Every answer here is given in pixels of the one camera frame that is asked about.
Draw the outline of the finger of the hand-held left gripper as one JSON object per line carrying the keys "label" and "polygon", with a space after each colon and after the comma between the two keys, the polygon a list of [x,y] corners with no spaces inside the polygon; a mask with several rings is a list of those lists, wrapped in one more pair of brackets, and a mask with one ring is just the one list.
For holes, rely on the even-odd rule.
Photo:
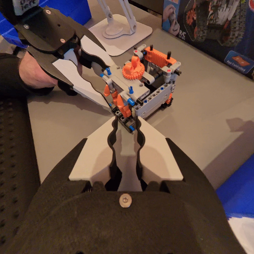
{"label": "finger of the hand-held left gripper", "polygon": [[73,84],[74,91],[105,109],[110,109],[105,98],[93,88],[90,82],[79,75],[77,66],[72,61],[58,59],[53,65]]}
{"label": "finger of the hand-held left gripper", "polygon": [[100,76],[106,68],[115,64],[97,39],[94,42],[84,35],[79,40],[79,45],[81,50],[79,63],[88,69],[92,68],[97,76]]}

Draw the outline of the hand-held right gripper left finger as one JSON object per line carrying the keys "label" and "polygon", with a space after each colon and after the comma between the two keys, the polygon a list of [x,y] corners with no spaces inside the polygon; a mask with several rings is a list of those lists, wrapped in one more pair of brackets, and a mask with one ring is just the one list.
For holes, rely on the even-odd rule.
{"label": "hand-held right gripper left finger", "polygon": [[112,117],[87,137],[69,175],[70,181],[86,180],[92,186],[95,182],[102,182],[107,191],[118,190],[122,172],[117,166],[113,148],[117,129],[118,120]]}

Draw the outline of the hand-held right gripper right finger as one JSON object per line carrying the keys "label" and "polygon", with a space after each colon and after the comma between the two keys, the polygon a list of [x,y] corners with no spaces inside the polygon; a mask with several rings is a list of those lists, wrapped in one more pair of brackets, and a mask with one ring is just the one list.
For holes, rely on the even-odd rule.
{"label": "hand-held right gripper right finger", "polygon": [[136,174],[144,191],[151,181],[181,181],[183,175],[167,143],[167,138],[140,116],[136,117]]}

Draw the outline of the grey orange toy brick model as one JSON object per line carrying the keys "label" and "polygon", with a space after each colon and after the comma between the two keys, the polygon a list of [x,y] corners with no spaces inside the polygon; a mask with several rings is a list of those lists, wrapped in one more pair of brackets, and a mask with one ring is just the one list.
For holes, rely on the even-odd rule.
{"label": "grey orange toy brick model", "polygon": [[160,108],[171,106],[181,62],[153,45],[134,47],[134,55],[123,65],[112,65],[100,74],[105,81],[104,97],[111,96],[112,113],[132,133],[136,117],[147,119]]}

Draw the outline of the blue plastic storage bin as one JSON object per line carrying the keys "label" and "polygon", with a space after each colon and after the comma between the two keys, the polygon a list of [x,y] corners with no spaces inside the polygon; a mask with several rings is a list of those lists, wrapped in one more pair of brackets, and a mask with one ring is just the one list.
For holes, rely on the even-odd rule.
{"label": "blue plastic storage bin", "polygon": [[227,218],[254,218],[254,154],[216,190],[216,193]]}
{"label": "blue plastic storage bin", "polygon": [[[71,17],[81,25],[86,24],[91,19],[91,12],[87,0],[40,0],[39,6],[58,9],[62,14]],[[2,14],[0,14],[0,34],[10,44],[24,49],[27,48],[27,45],[21,43],[13,25]]]}

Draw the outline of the white metal board stand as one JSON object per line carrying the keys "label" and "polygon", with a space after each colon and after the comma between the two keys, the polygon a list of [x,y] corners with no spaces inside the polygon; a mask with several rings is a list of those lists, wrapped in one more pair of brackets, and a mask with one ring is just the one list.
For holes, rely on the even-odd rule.
{"label": "white metal board stand", "polygon": [[110,56],[119,56],[152,33],[152,28],[136,21],[128,0],[117,1],[125,16],[112,14],[104,0],[98,0],[106,18],[89,30]]}

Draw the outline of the person's left forearm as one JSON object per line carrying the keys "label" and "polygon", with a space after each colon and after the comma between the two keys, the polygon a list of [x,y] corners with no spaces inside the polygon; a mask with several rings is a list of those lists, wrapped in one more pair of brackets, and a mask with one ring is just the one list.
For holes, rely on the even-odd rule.
{"label": "person's left forearm", "polygon": [[19,75],[22,59],[17,56],[0,53],[0,93],[5,97],[26,97],[30,95],[48,95],[54,87],[33,89],[26,85]]}

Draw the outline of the person's left hand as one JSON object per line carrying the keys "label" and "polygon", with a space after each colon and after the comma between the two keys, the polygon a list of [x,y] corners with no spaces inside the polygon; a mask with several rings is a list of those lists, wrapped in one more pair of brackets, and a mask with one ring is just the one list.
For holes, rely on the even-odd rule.
{"label": "person's left hand", "polygon": [[19,75],[22,81],[33,89],[51,88],[58,81],[44,72],[38,62],[26,52],[19,64]]}

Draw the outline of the blue toy kit box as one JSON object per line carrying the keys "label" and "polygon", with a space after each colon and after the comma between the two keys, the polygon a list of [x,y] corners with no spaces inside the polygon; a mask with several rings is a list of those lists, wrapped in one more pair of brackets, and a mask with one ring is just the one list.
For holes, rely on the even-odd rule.
{"label": "blue toy kit box", "polygon": [[253,80],[252,0],[164,1],[162,29]]}

